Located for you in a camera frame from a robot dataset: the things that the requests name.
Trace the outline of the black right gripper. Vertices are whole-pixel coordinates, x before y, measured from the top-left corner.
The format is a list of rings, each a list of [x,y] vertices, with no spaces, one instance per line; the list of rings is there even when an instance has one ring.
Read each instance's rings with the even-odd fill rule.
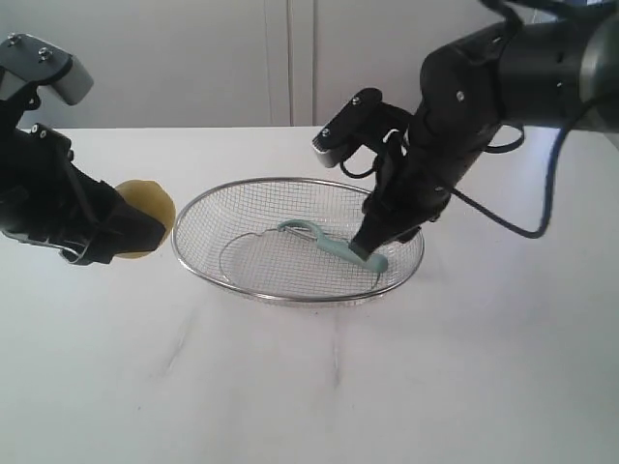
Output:
[[[451,190],[505,120],[499,61],[520,27],[496,23],[432,51],[420,72],[422,99],[405,133],[393,130],[376,154],[375,187],[351,240],[361,259],[408,241],[438,219]]]

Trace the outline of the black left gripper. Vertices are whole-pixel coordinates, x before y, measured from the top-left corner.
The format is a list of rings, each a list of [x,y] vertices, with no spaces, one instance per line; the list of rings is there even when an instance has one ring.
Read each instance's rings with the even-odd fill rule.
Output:
[[[137,259],[157,250],[168,237],[168,193],[155,181],[119,184],[98,230],[86,196],[86,188],[96,183],[73,165],[71,140],[41,123],[30,131],[17,127],[40,103],[31,86],[1,99],[1,233],[55,248],[77,266]]]

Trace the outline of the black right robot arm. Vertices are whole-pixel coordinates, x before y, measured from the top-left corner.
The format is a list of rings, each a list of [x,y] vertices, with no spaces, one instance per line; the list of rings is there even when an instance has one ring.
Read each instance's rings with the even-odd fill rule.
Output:
[[[558,129],[545,177],[539,225],[517,234],[537,239],[552,212],[556,165],[571,131],[618,129],[618,10],[546,2],[546,23],[524,23],[514,9],[488,3],[501,20],[440,46],[420,72],[414,111],[385,103],[369,88],[358,94],[355,134],[375,153],[375,186],[351,241],[361,258],[405,243],[439,219],[458,183],[497,132],[511,126]]]

